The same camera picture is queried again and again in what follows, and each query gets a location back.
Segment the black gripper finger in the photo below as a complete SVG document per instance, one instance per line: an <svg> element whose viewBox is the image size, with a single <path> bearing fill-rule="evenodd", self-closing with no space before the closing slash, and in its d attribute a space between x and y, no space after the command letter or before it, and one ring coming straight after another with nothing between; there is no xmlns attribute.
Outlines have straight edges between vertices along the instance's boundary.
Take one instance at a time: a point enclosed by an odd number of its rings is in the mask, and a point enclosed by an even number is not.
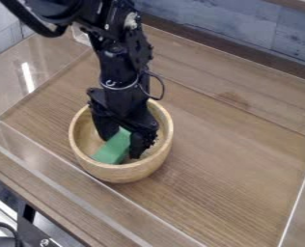
<svg viewBox="0 0 305 247"><path fill-rule="evenodd" d="M114 121L114 114L96 110L92 110L91 113L98 135L103 141L107 141L119 131L119 125Z"/></svg>
<svg viewBox="0 0 305 247"><path fill-rule="evenodd" d="M155 145L158 134L155 132L149 132L142 134L134 132L131 134L131 145L130 145L130 158L139 159L146 150L149 150Z"/></svg>

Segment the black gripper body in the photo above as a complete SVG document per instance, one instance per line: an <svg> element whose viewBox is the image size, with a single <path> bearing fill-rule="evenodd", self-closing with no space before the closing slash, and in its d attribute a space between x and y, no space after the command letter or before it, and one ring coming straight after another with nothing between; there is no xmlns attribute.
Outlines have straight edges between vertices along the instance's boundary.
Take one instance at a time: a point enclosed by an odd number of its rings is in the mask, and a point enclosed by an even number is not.
<svg viewBox="0 0 305 247"><path fill-rule="evenodd" d="M107 85L90 88L87 90L90 109L112 113L119 127L130 132L157 133L159 124L147 109L149 93L147 80L138 80L123 88L112 88Z"/></svg>

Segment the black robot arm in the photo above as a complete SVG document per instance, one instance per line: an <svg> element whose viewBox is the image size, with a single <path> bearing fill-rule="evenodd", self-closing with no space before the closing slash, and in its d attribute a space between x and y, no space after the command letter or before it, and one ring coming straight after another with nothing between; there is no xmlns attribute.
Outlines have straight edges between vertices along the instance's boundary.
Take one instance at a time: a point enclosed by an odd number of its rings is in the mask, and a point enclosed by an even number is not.
<svg viewBox="0 0 305 247"><path fill-rule="evenodd" d="M124 128L130 158L154 145L159 124L147 108L150 44L134 0L0 0L12 15L46 38L75 24L88 36L99 61L99 86L87 90L95 129L107 141Z"/></svg>

